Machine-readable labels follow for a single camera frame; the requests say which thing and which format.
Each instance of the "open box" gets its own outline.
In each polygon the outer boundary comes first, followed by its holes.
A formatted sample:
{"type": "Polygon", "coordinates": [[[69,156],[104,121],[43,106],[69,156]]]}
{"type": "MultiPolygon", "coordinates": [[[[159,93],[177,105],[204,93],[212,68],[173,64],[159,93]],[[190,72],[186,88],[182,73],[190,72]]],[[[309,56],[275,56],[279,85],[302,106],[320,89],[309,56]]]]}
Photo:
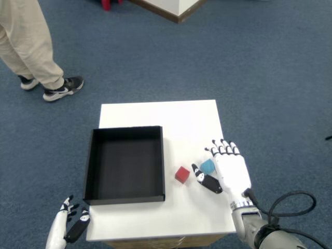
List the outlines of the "open box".
{"type": "Polygon", "coordinates": [[[162,127],[94,129],[84,184],[89,205],[165,200],[162,127]]]}

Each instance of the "black cable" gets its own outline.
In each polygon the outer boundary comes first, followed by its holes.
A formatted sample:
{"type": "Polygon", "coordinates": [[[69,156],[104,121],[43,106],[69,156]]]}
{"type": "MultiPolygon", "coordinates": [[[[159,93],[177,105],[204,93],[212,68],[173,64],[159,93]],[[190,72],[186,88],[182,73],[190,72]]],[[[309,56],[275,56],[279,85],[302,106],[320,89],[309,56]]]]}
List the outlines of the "black cable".
{"type": "Polygon", "coordinates": [[[268,224],[271,227],[274,227],[276,230],[281,230],[281,231],[285,231],[285,232],[289,232],[289,233],[296,233],[298,235],[304,236],[314,242],[316,242],[318,245],[320,245],[322,248],[324,249],[329,249],[324,243],[322,243],[321,241],[319,241],[318,239],[316,239],[315,237],[311,236],[310,234],[307,234],[305,232],[299,231],[299,230],[294,230],[294,229],[288,229],[288,228],[280,228],[280,226],[278,225],[279,222],[279,217],[292,217],[292,216],[299,216],[299,215],[303,215],[303,214],[307,214],[310,213],[317,204],[317,200],[316,197],[307,191],[292,191],[289,192],[285,195],[282,195],[281,197],[279,197],[278,199],[276,199],[276,201],[272,204],[270,210],[267,212],[264,209],[261,208],[261,206],[258,204],[258,201],[254,195],[254,192],[252,189],[248,188],[245,192],[244,195],[249,197],[251,199],[251,201],[253,202],[253,204],[264,214],[268,215],[268,224]],[[275,209],[275,207],[282,202],[283,200],[285,200],[287,197],[289,196],[294,196],[294,195],[306,195],[309,196],[312,199],[312,205],[303,211],[297,212],[297,213],[274,213],[273,210],[275,209]]]}

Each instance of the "leg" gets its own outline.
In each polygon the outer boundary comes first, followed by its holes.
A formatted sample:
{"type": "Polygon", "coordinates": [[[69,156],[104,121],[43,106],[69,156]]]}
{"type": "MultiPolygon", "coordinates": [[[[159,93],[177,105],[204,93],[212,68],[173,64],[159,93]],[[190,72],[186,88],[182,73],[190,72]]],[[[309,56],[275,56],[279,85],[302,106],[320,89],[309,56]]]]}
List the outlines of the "leg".
{"type": "Polygon", "coordinates": [[[38,1],[0,0],[0,24],[31,74],[48,89],[62,87],[63,71],[53,61],[51,36],[38,1]]]}
{"type": "Polygon", "coordinates": [[[5,29],[0,25],[0,58],[17,75],[32,79],[33,75],[13,49],[5,29]]]}

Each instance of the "blue cube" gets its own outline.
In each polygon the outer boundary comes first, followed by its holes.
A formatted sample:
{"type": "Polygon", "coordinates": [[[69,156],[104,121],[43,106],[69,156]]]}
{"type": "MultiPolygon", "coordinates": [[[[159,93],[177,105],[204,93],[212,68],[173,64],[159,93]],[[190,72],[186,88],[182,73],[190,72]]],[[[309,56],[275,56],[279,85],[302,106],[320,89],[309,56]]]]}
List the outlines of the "blue cube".
{"type": "Polygon", "coordinates": [[[215,171],[214,163],[211,159],[205,161],[201,164],[200,170],[203,171],[205,174],[211,174],[215,171]]]}

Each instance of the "shoe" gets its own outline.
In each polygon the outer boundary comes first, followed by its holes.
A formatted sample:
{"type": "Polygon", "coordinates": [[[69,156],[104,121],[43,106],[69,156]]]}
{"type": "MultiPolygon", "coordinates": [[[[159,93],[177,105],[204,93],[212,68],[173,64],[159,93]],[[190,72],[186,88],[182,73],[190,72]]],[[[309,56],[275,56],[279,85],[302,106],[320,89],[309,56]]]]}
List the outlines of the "shoe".
{"type": "Polygon", "coordinates": [[[21,79],[21,88],[25,91],[32,90],[35,86],[39,84],[39,81],[36,80],[35,78],[26,79],[21,75],[19,75],[19,78],[21,79]]]}
{"type": "Polygon", "coordinates": [[[84,80],[80,76],[66,78],[64,79],[64,84],[62,87],[55,90],[45,89],[43,99],[51,102],[61,99],[67,95],[73,95],[75,92],[82,88],[83,84],[84,80]]]}

